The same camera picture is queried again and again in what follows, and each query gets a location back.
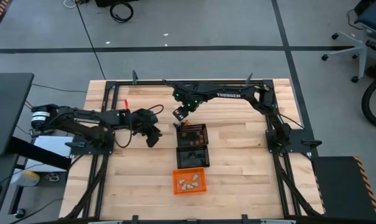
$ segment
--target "black floor mat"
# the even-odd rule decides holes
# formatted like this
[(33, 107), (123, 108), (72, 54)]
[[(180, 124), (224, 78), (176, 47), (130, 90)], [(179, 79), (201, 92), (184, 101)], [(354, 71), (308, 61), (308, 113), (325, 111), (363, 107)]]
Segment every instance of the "black floor mat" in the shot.
[(327, 217), (376, 220), (376, 199), (358, 157), (318, 157), (313, 166)]

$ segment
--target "orange plastic crate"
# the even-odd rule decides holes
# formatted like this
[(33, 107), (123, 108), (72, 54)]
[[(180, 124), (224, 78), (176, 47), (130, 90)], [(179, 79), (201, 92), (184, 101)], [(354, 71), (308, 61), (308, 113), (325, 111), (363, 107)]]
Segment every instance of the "orange plastic crate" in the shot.
[[(198, 175), (198, 178), (193, 180), (195, 174)], [(185, 182), (180, 184), (179, 180), (185, 180)], [(197, 182), (198, 186), (194, 187), (193, 189), (182, 190), (184, 184), (191, 184), (193, 182)], [(175, 195), (188, 195), (206, 192), (207, 186), (205, 169), (203, 167), (196, 167), (173, 170), (173, 191)]]

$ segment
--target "desk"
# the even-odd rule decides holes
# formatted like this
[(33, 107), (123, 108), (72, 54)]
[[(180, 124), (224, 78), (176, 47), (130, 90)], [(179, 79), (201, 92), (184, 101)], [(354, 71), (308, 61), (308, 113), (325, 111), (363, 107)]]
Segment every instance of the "desk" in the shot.
[[(31, 73), (0, 73), (0, 181), (14, 172), (18, 160), (18, 155), (4, 152), (14, 134), (32, 80)], [(10, 181), (1, 182), (0, 209)]]
[(0, 209), (11, 181), (7, 177), (13, 174), (19, 155), (64, 169), (70, 165), (70, 159), (12, 136), (33, 77), (32, 73), (0, 73)]
[[(288, 79), (273, 80), (282, 114), (299, 121), (298, 109)], [(106, 81), (91, 81), (85, 110), (101, 110)], [(272, 155), (267, 150), (266, 120), (245, 100), (216, 98), (202, 104), (187, 118), (192, 124), (205, 123), (209, 136), (210, 167), (205, 169), (208, 191), (204, 194), (175, 196), (171, 172), (177, 168), (177, 119), (172, 111), (179, 103), (172, 88), (163, 85), (122, 86), (117, 109), (127, 99), (129, 108), (164, 105), (156, 126), (163, 136), (148, 148), (145, 137), (134, 136), (126, 149), (115, 146), (106, 173), (101, 220), (185, 220), (283, 218)], [(298, 126), (289, 123), (293, 129)], [(116, 132), (121, 145), (129, 131)], [(294, 180), (306, 200), (320, 213), (321, 199), (313, 168), (302, 154), (290, 154)], [(60, 217), (68, 214), (87, 187), (92, 156), (83, 156), (70, 170)], [(293, 206), (287, 191), (290, 213)]]

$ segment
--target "black floor stripe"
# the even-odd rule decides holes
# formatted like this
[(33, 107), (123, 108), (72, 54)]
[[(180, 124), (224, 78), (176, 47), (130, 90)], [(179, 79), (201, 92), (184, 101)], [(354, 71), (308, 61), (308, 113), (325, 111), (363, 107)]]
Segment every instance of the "black floor stripe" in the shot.
[[(334, 51), (351, 48), (349, 46), (294, 46), (288, 47), (290, 51)], [(95, 51), (104, 52), (188, 52), (188, 51), (286, 51), (283, 46), (178, 46), (178, 47), (99, 47)], [(54, 54), (54, 53), (92, 53), (93, 49), (87, 48), (56, 48), (56, 49), (0, 49), (0, 54)]]
[[(292, 51), (289, 47), (288, 37), (286, 36), (285, 28), (283, 26), (281, 12), (280, 12), (280, 9), (278, 7), (278, 3), (276, 2), (276, 0), (271, 0), (271, 2), (273, 5), (275, 17), (276, 17), (276, 23), (278, 25), (278, 29), (280, 30), (281, 40), (282, 40), (282, 44), (284, 47), (286, 60), (288, 62), (288, 67), (289, 67), (289, 71), (291, 74), (294, 92), (296, 94), (296, 99), (298, 101), (301, 119), (303, 121), (304, 127), (306, 129), (312, 130), (310, 119), (309, 119), (307, 108), (306, 108), (306, 103), (304, 102), (304, 96), (300, 87), (299, 77), (296, 71), (296, 67), (294, 66)], [(315, 149), (313, 150), (313, 155), (317, 156), (317, 151)]]
[(350, 49), (353, 46), (289, 46), (290, 51), (335, 51)]

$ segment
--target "office chair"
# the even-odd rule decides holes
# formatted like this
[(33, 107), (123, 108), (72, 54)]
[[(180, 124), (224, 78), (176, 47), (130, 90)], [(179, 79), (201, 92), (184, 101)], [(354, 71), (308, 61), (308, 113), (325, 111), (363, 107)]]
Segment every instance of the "office chair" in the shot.
[[(376, 2), (369, 6), (354, 22), (354, 24), (361, 24), (367, 29), (367, 36), (373, 40), (376, 40)], [(351, 78), (353, 83), (357, 83), (365, 73), (365, 63), (367, 61), (368, 47), (376, 49), (376, 43), (372, 40), (363, 43), (361, 40), (353, 38), (351, 35), (347, 35), (343, 32), (335, 33), (332, 35), (332, 39), (336, 40), (340, 35), (346, 37), (353, 48), (339, 50), (335, 52), (329, 52), (322, 56), (322, 60), (326, 61), (330, 55), (337, 54), (353, 54), (352, 58), (356, 59), (359, 55), (359, 75)]]

